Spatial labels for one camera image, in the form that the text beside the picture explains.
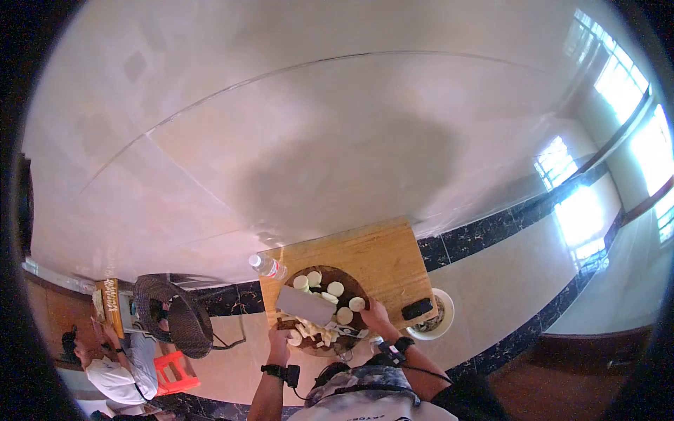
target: plastic bottle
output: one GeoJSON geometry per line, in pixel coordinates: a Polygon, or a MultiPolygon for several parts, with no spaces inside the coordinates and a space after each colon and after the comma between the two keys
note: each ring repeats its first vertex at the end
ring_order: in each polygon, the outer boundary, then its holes
{"type": "Polygon", "coordinates": [[[278,260],[265,255],[252,255],[248,263],[253,270],[262,276],[268,276],[278,281],[283,281],[288,275],[288,268],[279,263],[278,260]]]}

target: cap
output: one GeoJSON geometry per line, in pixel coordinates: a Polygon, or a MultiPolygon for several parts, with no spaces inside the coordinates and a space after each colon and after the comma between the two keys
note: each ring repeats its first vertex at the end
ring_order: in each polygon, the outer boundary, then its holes
{"type": "Polygon", "coordinates": [[[252,267],[258,267],[258,266],[260,266],[260,265],[262,264],[262,258],[261,258],[260,256],[258,256],[258,255],[252,255],[252,256],[250,256],[250,258],[248,259],[248,263],[249,263],[250,266],[252,266],[252,267]]]}

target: round wooden chopping board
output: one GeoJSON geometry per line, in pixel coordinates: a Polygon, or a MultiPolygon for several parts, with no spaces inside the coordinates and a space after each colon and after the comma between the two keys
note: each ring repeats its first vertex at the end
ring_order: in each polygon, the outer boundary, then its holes
{"type": "MultiPolygon", "coordinates": [[[[367,295],[365,291],[363,291],[358,281],[356,281],[356,279],[354,279],[351,275],[349,275],[345,271],[338,269],[336,267],[323,266],[323,265],[306,267],[305,269],[302,269],[301,271],[298,271],[293,275],[291,275],[286,281],[286,285],[293,286],[293,280],[296,277],[300,275],[307,275],[309,272],[312,271],[320,272],[322,275],[320,286],[316,288],[311,288],[310,291],[312,292],[327,292],[328,285],[330,285],[330,282],[341,282],[342,285],[344,286],[344,293],[342,293],[342,295],[338,297],[339,303],[337,304],[337,309],[340,309],[341,307],[348,307],[348,302],[351,300],[351,298],[357,296],[362,297],[365,300],[366,308],[369,308],[369,301],[367,299],[367,295]]],[[[292,329],[297,323],[299,323],[297,320],[281,321],[281,319],[278,319],[278,328],[292,329]]],[[[363,322],[363,319],[361,318],[361,314],[356,311],[353,312],[353,320],[351,321],[351,323],[348,324],[348,326],[351,326],[358,330],[367,329],[365,322],[363,322]]],[[[358,342],[360,342],[360,339],[358,339],[357,337],[342,335],[337,338],[336,342],[330,344],[330,347],[322,346],[320,348],[316,348],[315,345],[318,342],[319,340],[312,341],[310,337],[305,337],[302,339],[302,343],[297,348],[300,348],[302,351],[310,355],[319,357],[330,357],[343,354],[349,351],[351,348],[356,346],[358,342]]]]}

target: wicker chair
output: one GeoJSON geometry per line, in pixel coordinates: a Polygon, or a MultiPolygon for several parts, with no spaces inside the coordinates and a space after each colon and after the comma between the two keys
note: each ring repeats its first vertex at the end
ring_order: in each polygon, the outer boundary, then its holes
{"type": "Polygon", "coordinates": [[[196,297],[185,291],[170,280],[181,281],[180,275],[169,273],[152,273],[138,277],[133,287],[133,297],[143,326],[157,339],[168,344],[174,344],[176,348],[190,358],[203,358],[213,350],[228,350],[246,341],[243,325],[241,333],[243,339],[227,345],[213,333],[210,318],[204,306],[199,302],[207,296],[196,297]],[[169,332],[161,330],[153,317],[150,308],[153,300],[164,303],[169,302],[168,310],[169,332]],[[213,345],[213,337],[217,338],[224,346],[213,345]]]}

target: cleaver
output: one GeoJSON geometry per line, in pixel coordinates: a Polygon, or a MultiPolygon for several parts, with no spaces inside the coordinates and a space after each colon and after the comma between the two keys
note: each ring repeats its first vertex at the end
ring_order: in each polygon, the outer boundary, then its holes
{"type": "Polygon", "coordinates": [[[276,299],[276,308],[287,315],[306,319],[320,327],[330,323],[336,304],[322,297],[283,285],[276,299]]]}

